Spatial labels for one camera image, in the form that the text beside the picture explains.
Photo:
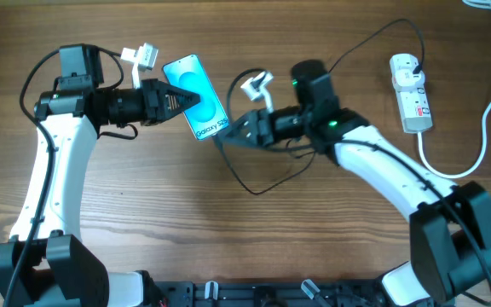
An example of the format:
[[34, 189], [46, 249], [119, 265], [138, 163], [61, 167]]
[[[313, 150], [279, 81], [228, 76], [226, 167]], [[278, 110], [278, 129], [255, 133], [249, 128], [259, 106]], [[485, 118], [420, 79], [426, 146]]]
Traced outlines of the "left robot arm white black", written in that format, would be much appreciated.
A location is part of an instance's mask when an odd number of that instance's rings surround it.
[[165, 306], [144, 270], [111, 273], [84, 245], [80, 206], [86, 168], [108, 125], [164, 123], [199, 95], [156, 78], [129, 89], [104, 84], [104, 49], [58, 48], [61, 75], [26, 112], [38, 132], [32, 177], [9, 239], [0, 243], [0, 293], [7, 306]]

